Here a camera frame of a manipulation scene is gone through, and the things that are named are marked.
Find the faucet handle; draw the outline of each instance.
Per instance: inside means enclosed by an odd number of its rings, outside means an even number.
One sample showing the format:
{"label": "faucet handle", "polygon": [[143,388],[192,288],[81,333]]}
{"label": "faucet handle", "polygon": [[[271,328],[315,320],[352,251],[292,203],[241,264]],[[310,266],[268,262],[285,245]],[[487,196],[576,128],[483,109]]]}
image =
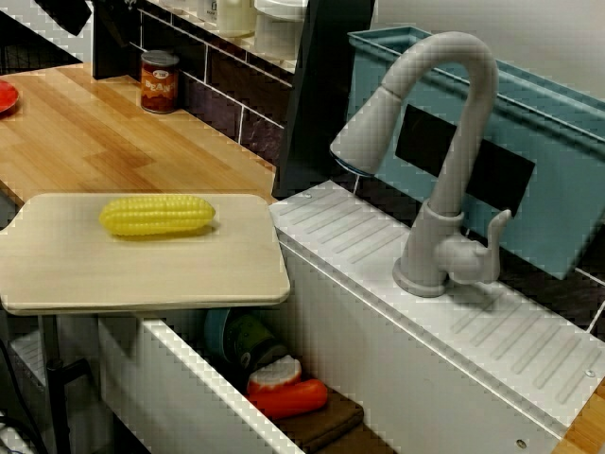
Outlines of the faucet handle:
{"label": "faucet handle", "polygon": [[483,262],[482,282],[490,284],[500,275],[500,236],[504,227],[512,218],[511,210],[504,210],[493,217],[488,226],[488,247],[479,246],[475,250],[477,257]]}

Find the black bracket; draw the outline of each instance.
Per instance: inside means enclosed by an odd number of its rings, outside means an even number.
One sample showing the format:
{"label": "black bracket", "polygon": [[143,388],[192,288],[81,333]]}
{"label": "black bracket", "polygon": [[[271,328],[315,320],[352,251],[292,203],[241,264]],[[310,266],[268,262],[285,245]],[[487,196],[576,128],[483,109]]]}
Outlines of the black bracket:
{"label": "black bracket", "polygon": [[60,454],[70,454],[69,423],[67,420],[67,408],[65,406],[65,385],[83,375],[90,376],[91,366],[86,359],[63,366],[63,361],[52,358],[46,362],[46,377],[48,380],[48,396],[50,400],[50,411],[53,418],[53,431],[55,432],[55,444]]}

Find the metal table leg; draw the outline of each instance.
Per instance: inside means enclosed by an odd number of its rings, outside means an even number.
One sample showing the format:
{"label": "metal table leg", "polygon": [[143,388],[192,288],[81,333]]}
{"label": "metal table leg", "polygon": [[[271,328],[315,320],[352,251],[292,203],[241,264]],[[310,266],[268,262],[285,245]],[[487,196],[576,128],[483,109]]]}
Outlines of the metal table leg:
{"label": "metal table leg", "polygon": [[38,316],[43,340],[43,359],[46,365],[46,383],[50,400],[55,445],[59,454],[71,454],[69,423],[65,404],[65,385],[83,375],[90,376],[91,368],[86,359],[78,359],[64,366],[59,351],[59,335],[56,315]]}

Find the wooden countertop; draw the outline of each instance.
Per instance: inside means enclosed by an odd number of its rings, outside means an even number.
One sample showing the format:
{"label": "wooden countertop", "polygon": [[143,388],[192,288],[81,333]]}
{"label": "wooden countertop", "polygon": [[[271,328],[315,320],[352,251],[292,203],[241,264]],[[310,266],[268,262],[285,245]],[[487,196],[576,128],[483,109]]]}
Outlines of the wooden countertop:
{"label": "wooden countertop", "polygon": [[0,188],[23,206],[49,192],[240,193],[268,203],[274,167],[179,110],[143,111],[138,82],[89,63],[1,79],[20,93],[0,119]]}

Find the white container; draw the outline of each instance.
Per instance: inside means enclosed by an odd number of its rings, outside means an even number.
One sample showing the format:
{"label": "white container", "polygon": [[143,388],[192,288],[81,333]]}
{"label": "white container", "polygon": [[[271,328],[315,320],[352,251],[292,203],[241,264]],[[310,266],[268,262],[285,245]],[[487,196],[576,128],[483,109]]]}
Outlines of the white container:
{"label": "white container", "polygon": [[256,9],[253,0],[199,0],[198,17],[215,25],[218,35],[235,37],[254,31]]}
{"label": "white container", "polygon": [[308,0],[255,0],[254,48],[280,60],[298,57]]}

